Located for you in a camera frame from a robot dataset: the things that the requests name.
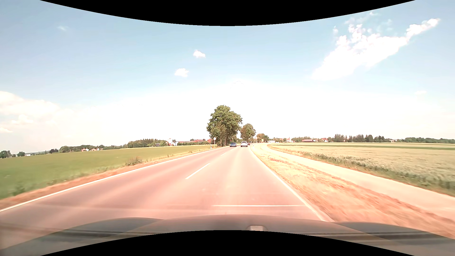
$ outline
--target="blue sky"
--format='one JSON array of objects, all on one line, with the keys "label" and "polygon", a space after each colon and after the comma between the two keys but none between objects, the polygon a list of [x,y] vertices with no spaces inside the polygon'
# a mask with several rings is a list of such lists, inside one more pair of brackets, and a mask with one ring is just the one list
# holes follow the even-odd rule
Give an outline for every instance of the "blue sky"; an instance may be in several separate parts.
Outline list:
[{"label": "blue sky", "polygon": [[220,104],[270,137],[455,138],[454,7],[210,27],[2,1],[0,149],[208,138]]}]

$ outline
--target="green field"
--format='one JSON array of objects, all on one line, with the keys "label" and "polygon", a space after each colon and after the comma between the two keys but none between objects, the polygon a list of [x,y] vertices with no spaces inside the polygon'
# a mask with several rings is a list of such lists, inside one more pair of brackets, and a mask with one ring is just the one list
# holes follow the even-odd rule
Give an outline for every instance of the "green field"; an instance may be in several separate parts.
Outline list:
[{"label": "green field", "polygon": [[455,196],[455,145],[272,143],[270,148]]},{"label": "green field", "polygon": [[135,163],[192,153],[210,145],[122,148],[0,159],[0,199]]}]

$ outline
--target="white lane marking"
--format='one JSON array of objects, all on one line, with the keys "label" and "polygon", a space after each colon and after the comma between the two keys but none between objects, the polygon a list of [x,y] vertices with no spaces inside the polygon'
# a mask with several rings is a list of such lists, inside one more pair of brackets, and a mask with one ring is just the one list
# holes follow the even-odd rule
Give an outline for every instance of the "white lane marking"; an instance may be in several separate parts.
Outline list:
[{"label": "white lane marking", "polygon": [[273,175],[275,176],[275,178],[277,178],[279,181],[281,181],[281,183],[282,183],[286,188],[288,188],[288,190],[290,190],[290,191],[292,192],[292,194],[294,194],[302,203],[304,203],[305,206],[307,206],[307,207],[308,207],[308,208],[309,208],[309,209],[310,209],[310,210],[311,210],[311,211],[312,211],[320,220],[326,221],[326,220],[325,220],[326,218],[322,217],[322,216],[320,215],[320,213],[318,213],[318,212],[317,212],[317,211],[316,211],[316,210],[315,210],[315,209],[314,209],[306,200],[304,200],[299,194],[297,194],[297,192],[295,192],[295,190],[293,190],[291,187],[289,187],[289,185],[286,184],[286,182],[284,182],[284,180],[282,180],[280,177],[278,177],[278,175],[276,175],[276,173],[274,173],[268,166],[266,166],[266,165],[264,164],[264,162],[261,161],[261,159],[259,159],[259,157],[256,156],[255,153],[253,153],[253,151],[251,151],[251,154],[253,154],[253,155],[259,160],[259,162],[261,162],[261,163],[264,165],[264,167],[265,167],[271,174],[273,174]]},{"label": "white lane marking", "polygon": [[273,206],[306,206],[306,205],[212,205],[212,206],[246,206],[246,207],[273,207]]},{"label": "white lane marking", "polygon": [[171,161],[174,161],[174,160],[179,160],[179,159],[182,159],[182,158],[194,156],[194,155],[201,154],[201,153],[204,153],[204,152],[212,152],[212,151],[211,151],[211,150],[202,151],[202,152],[198,152],[198,153],[195,153],[195,154],[192,154],[192,155],[182,156],[182,157],[179,157],[179,158],[167,160],[167,161],[160,162],[160,163],[157,163],[157,164],[152,164],[152,165],[149,165],[149,166],[140,167],[140,168],[137,168],[137,169],[134,169],[134,170],[131,170],[131,171],[127,171],[127,172],[121,173],[121,174],[116,174],[116,175],[112,175],[112,176],[105,177],[105,178],[102,178],[102,179],[97,179],[97,180],[94,180],[94,181],[91,181],[91,182],[88,182],[88,183],[84,183],[84,184],[81,184],[81,185],[78,185],[78,186],[75,186],[75,187],[72,187],[72,188],[68,188],[68,189],[64,189],[64,190],[61,190],[61,191],[57,191],[57,192],[52,193],[52,194],[49,194],[49,195],[44,195],[44,196],[42,196],[42,197],[38,197],[38,198],[29,200],[29,201],[26,201],[26,202],[23,202],[23,203],[20,203],[20,204],[16,204],[16,205],[12,205],[12,206],[10,206],[10,207],[6,207],[6,208],[3,208],[3,209],[0,209],[0,212],[6,211],[6,210],[9,210],[9,209],[12,209],[12,208],[15,208],[15,207],[17,207],[17,206],[25,205],[25,204],[28,204],[28,203],[31,203],[31,202],[34,202],[34,201],[37,201],[37,200],[40,200],[40,199],[43,199],[43,198],[46,198],[46,197],[49,197],[49,196],[51,196],[51,195],[60,194],[60,193],[63,193],[63,192],[65,192],[65,191],[68,191],[68,190],[71,190],[71,189],[76,189],[76,188],[79,188],[79,187],[82,187],[82,186],[85,186],[85,185],[88,185],[88,184],[92,184],[92,183],[95,183],[95,182],[98,182],[98,181],[102,181],[102,180],[105,180],[105,179],[114,178],[114,177],[117,177],[117,176],[120,176],[120,175],[123,175],[123,174],[127,174],[127,173],[131,173],[131,172],[134,172],[134,171],[143,169],[143,168],[147,168],[147,167],[151,167],[151,166],[156,166],[156,165],[158,165],[158,164],[164,164],[164,163],[167,163],[167,162],[171,162]]},{"label": "white lane marking", "polygon": [[209,165],[209,164],[210,164],[210,163],[208,163],[208,164],[202,166],[199,170],[195,171],[193,174],[191,174],[190,176],[186,177],[185,179],[189,179],[191,176],[195,175],[198,171],[204,169],[204,167],[206,167],[206,166]]}]

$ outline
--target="asphalt road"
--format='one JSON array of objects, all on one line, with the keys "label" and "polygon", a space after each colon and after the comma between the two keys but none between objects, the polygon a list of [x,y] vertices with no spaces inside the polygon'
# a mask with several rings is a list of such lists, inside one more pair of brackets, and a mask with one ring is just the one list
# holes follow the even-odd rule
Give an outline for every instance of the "asphalt road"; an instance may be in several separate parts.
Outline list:
[{"label": "asphalt road", "polygon": [[250,148],[226,147],[151,165],[0,212],[0,247],[122,217],[258,214],[324,220]]}]

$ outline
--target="tree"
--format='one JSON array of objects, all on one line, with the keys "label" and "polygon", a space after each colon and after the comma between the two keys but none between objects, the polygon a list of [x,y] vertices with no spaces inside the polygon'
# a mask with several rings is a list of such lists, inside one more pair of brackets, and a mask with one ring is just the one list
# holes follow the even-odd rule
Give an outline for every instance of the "tree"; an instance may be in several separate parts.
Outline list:
[{"label": "tree", "polygon": [[371,134],[368,135],[367,137],[365,137],[365,141],[366,141],[366,142],[373,142],[373,140],[374,140],[374,139],[373,139],[373,136],[372,136]]},{"label": "tree", "polygon": [[228,106],[220,105],[210,116],[207,123],[210,138],[216,137],[217,144],[220,146],[227,145],[229,140],[235,140],[240,130],[239,124],[242,123],[242,117],[239,114],[231,111]]},{"label": "tree", "polygon": [[269,137],[263,133],[259,133],[258,135],[256,135],[256,137],[258,138],[258,142],[261,142],[262,139],[264,139],[264,142],[267,142],[269,141]]},{"label": "tree", "polygon": [[0,152],[0,158],[8,158],[11,157],[11,152],[9,150],[3,150]]},{"label": "tree", "polygon": [[240,130],[240,137],[245,141],[250,141],[254,135],[256,135],[256,130],[250,123],[245,124]]},{"label": "tree", "polygon": [[70,151],[70,148],[68,146],[63,146],[59,149],[59,153],[67,153]]}]

